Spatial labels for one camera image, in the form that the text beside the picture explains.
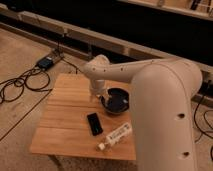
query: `table leg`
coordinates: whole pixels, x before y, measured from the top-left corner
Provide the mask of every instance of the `table leg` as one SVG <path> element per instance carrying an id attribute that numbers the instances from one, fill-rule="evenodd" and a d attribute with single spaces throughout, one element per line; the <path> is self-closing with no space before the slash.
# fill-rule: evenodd
<path id="1" fill-rule="evenodd" d="M 63 166 L 61 165 L 60 161 L 57 159 L 57 157 L 55 155 L 48 155 L 48 157 L 57 166 L 59 171 L 64 171 Z"/>

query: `black object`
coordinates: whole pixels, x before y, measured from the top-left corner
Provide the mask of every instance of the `black object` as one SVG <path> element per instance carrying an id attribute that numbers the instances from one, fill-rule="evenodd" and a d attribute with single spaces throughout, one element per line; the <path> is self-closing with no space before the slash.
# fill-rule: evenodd
<path id="1" fill-rule="evenodd" d="M 44 70 L 50 69 L 53 65 L 54 65 L 53 61 L 48 56 L 43 57 L 36 64 L 37 67 Z"/>
<path id="2" fill-rule="evenodd" d="M 107 112 L 111 114 L 121 114 L 129 109 L 129 94 L 120 88 L 110 88 L 108 90 L 110 96 L 106 102 L 105 98 L 101 96 L 101 103 Z"/>
<path id="3" fill-rule="evenodd" d="M 211 147 L 210 155 L 211 155 L 211 159 L 212 159 L 212 162 L 213 162 L 213 146 Z"/>
<path id="4" fill-rule="evenodd" d="M 98 135 L 103 132 L 103 129 L 101 127 L 101 123 L 98 119 L 98 115 L 96 113 L 92 113 L 87 115 L 87 119 L 89 121 L 89 125 L 92 131 L 92 135 Z"/>
<path id="5" fill-rule="evenodd" d="M 40 86 L 40 87 L 32 87 L 28 81 L 29 79 L 32 79 L 33 77 L 37 76 L 37 75 L 40 75 L 40 74 L 43 74 L 45 77 L 46 77 L 46 84 L 43 85 L 43 86 Z M 3 82 L 0 82 L 0 105 L 4 102 L 13 102 L 13 101 L 16 101 L 17 99 L 19 99 L 22 94 L 24 93 L 24 90 L 25 88 L 27 88 L 28 90 L 31 90 L 31 91 L 34 91 L 34 92 L 46 92 L 46 91 L 50 91 L 51 89 L 46 89 L 49 84 L 50 84 L 50 76 L 49 74 L 40 69 L 40 68 L 32 68 L 32 69 L 29 69 L 27 71 L 25 71 L 24 73 L 22 73 L 20 76 L 16 77 L 16 78 L 11 78 L 9 80 L 5 80 Z M 7 88 L 9 86 L 13 86 L 14 88 L 19 88 L 20 91 L 16 94 L 16 95 L 13 95 L 13 98 L 8 98 L 8 95 L 7 95 Z"/>

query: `wooden table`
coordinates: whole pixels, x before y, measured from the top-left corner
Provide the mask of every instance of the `wooden table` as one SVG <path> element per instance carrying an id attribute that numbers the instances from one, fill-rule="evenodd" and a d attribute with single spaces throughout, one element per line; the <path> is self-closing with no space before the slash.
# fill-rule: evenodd
<path id="1" fill-rule="evenodd" d="M 128 84 L 106 81 L 109 87 L 129 91 Z M 92 136 L 87 114 L 96 112 L 104 132 Z M 129 111 L 119 116 L 107 114 L 97 98 L 91 98 L 89 80 L 83 75 L 61 74 L 48 99 L 36 129 L 30 152 L 46 155 L 135 160 L 133 135 L 112 148 L 99 151 L 104 137 L 123 124 L 131 122 Z"/>

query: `bowl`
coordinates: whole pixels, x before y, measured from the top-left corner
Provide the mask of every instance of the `bowl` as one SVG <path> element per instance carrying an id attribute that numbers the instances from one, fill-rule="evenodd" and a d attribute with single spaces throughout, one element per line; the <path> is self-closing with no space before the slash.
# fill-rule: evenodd
<path id="1" fill-rule="evenodd" d="M 129 109 L 129 93 L 121 88 L 108 89 L 109 99 L 106 101 L 103 96 L 100 101 L 104 109 L 114 115 L 119 115 Z"/>

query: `robotic arm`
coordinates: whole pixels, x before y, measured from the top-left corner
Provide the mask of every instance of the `robotic arm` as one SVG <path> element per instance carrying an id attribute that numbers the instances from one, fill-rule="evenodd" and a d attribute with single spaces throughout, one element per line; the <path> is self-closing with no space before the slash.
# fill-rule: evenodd
<path id="1" fill-rule="evenodd" d="M 197 171 L 190 103 L 202 75 L 194 63 L 156 59 L 110 65 L 99 55 L 84 74 L 94 95 L 103 95 L 104 80 L 130 83 L 139 171 Z"/>

